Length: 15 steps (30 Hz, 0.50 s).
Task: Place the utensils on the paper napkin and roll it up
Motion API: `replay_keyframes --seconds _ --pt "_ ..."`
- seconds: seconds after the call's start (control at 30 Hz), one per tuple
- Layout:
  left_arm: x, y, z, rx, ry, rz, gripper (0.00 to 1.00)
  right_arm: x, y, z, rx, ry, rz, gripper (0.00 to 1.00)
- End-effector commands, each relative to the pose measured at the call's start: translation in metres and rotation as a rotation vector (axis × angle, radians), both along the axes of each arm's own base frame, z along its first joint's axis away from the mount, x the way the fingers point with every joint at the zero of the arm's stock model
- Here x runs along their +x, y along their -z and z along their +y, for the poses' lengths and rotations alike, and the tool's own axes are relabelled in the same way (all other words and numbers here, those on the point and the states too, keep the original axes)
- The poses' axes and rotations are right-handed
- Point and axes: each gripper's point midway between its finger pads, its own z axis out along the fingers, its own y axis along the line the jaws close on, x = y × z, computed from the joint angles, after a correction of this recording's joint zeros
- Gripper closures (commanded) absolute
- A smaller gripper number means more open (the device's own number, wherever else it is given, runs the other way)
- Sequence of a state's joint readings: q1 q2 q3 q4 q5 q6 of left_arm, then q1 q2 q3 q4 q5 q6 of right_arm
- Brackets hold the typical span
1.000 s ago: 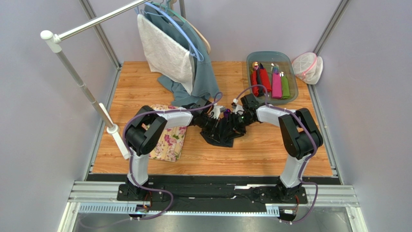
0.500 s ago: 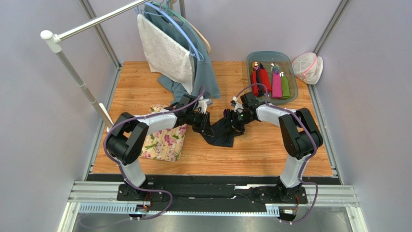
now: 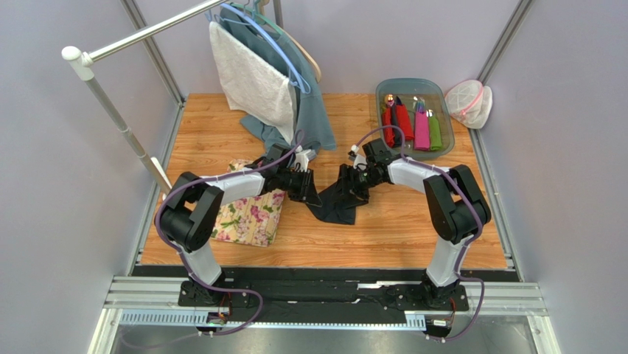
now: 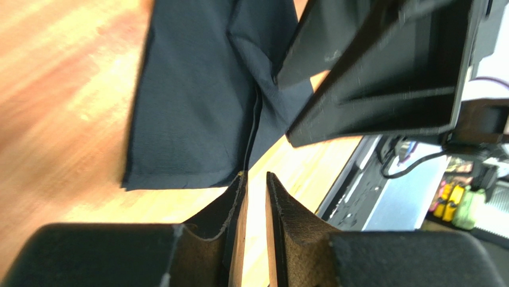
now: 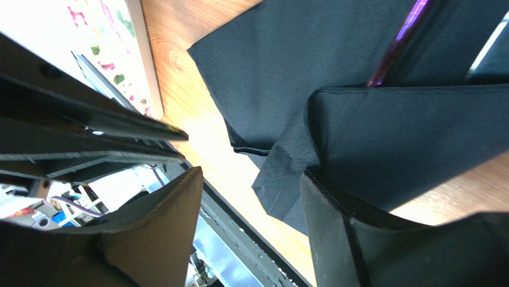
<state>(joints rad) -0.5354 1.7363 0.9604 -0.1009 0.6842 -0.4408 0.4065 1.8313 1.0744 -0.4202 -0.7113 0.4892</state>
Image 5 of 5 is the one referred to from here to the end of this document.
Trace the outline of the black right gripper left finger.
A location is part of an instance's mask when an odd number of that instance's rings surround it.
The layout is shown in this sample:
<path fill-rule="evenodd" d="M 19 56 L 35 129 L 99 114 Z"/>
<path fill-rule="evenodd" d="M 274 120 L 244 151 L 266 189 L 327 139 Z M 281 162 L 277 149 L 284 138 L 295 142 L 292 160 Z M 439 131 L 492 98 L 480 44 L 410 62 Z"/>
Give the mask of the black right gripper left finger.
<path fill-rule="evenodd" d="M 84 227 L 1 222 L 1 285 L 184 286 L 203 185 L 190 168 Z"/>

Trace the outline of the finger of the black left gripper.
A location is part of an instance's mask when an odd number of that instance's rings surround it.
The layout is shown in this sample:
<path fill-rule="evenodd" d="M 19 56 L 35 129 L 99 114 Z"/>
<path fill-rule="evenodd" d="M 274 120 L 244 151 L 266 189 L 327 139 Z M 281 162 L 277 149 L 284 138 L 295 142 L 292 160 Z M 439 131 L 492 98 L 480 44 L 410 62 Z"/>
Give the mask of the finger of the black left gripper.
<path fill-rule="evenodd" d="M 134 141 L 1 142 L 1 176 L 98 179 L 138 164 L 181 163 L 181 153 Z"/>
<path fill-rule="evenodd" d="M 183 130 L 131 111 L 1 35 L 1 115 L 41 124 L 62 117 L 107 135 L 186 141 Z"/>

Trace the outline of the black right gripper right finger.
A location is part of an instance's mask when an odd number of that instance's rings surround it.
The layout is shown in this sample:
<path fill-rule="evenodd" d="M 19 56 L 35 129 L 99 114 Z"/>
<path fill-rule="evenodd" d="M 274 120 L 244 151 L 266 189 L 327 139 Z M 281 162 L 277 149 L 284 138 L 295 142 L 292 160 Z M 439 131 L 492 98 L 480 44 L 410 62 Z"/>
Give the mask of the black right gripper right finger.
<path fill-rule="evenodd" d="M 318 286 L 507 286 L 508 214 L 413 222 L 312 170 L 300 179 Z"/>

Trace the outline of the purple metallic spoon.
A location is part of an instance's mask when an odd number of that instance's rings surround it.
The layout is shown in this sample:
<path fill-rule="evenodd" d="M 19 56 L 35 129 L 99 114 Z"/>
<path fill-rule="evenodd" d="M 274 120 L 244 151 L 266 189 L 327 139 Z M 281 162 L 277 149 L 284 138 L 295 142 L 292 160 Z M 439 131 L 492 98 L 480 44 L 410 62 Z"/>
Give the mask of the purple metallic spoon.
<path fill-rule="evenodd" d="M 432 0 L 415 1 L 401 28 L 397 32 L 391 44 L 388 46 L 380 64 L 368 81 L 366 85 L 367 87 L 379 87 L 384 83 L 392 67 L 404 52 L 406 46 L 419 29 L 418 26 L 424 21 L 426 14 L 429 12 L 434 3 L 435 1 Z"/>

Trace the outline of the black paper napkin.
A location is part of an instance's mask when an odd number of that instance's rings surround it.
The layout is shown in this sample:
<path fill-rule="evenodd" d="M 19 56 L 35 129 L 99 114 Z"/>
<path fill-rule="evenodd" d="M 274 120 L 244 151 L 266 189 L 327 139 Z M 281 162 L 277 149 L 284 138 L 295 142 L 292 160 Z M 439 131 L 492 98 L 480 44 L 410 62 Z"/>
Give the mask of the black paper napkin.
<path fill-rule="evenodd" d="M 309 167 L 389 211 L 508 150 L 508 77 L 465 77 L 507 1 L 438 1 L 379 87 L 413 1 L 263 1 L 188 50 L 265 212 L 306 233 Z"/>

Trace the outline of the silver table knife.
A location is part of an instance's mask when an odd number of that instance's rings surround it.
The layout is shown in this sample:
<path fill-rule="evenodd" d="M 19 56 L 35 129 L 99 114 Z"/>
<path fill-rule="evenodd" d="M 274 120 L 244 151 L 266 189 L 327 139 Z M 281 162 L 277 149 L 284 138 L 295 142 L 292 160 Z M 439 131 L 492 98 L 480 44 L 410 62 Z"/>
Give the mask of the silver table knife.
<path fill-rule="evenodd" d="M 465 80 L 472 84 L 508 82 L 508 13 L 480 50 Z"/>

